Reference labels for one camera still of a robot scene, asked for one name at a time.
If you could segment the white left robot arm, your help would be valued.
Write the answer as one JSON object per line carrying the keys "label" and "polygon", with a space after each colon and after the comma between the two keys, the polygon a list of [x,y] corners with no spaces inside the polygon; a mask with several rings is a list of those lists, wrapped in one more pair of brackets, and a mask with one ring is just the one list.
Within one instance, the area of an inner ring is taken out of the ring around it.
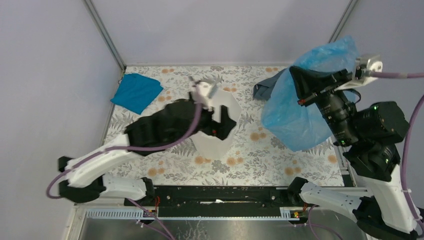
{"label": "white left robot arm", "polygon": [[88,203],[100,197],[125,198],[148,206],[156,196],[150,178],[115,177],[109,170],[163,152],[199,132],[225,140],[236,124],[224,105],[207,109],[192,99],[178,99],[152,115],[140,117],[111,142],[86,156],[59,158],[58,197],[73,203]]}

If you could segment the white trash bin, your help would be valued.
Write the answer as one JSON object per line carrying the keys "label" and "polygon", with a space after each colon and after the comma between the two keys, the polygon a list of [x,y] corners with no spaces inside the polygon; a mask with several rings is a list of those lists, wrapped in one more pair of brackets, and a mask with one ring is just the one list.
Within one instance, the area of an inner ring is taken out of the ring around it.
{"label": "white trash bin", "polygon": [[[228,114],[231,119],[236,121],[237,126],[242,108],[231,92],[218,89],[212,98],[212,106],[214,107],[212,119],[217,122],[220,121],[221,105],[228,107]],[[220,140],[217,137],[210,136],[209,128],[192,135],[190,139],[193,141],[196,150],[202,157],[209,160],[219,160],[229,151],[235,133],[237,132],[236,126],[232,129],[225,140]]]}

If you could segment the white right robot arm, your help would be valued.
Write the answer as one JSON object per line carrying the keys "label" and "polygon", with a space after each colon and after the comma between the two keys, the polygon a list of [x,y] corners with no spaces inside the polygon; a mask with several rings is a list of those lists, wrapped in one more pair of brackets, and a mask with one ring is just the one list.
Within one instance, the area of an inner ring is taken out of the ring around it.
{"label": "white right robot arm", "polygon": [[347,148],[343,156],[364,181],[371,196],[351,196],[328,190],[296,177],[287,188],[293,206],[317,205],[351,219],[369,236],[381,240],[416,240],[416,227],[424,223],[423,209],[415,207],[402,187],[401,158],[396,144],[402,142],[409,123],[394,101],[382,101],[357,110],[344,94],[349,83],[380,73],[358,66],[320,72],[291,66],[298,104],[315,104],[335,137],[335,145]]}

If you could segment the blue plastic trash bag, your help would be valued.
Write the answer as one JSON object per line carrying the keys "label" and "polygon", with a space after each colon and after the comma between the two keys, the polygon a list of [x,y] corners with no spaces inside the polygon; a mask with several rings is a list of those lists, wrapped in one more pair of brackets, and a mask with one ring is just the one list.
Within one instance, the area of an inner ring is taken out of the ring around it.
{"label": "blue plastic trash bag", "polygon": [[[348,35],[309,50],[293,64],[319,72],[353,70],[358,56],[355,41]],[[298,104],[294,80],[288,69],[276,81],[262,109],[261,124],[293,152],[314,148],[332,136],[316,105]]]}

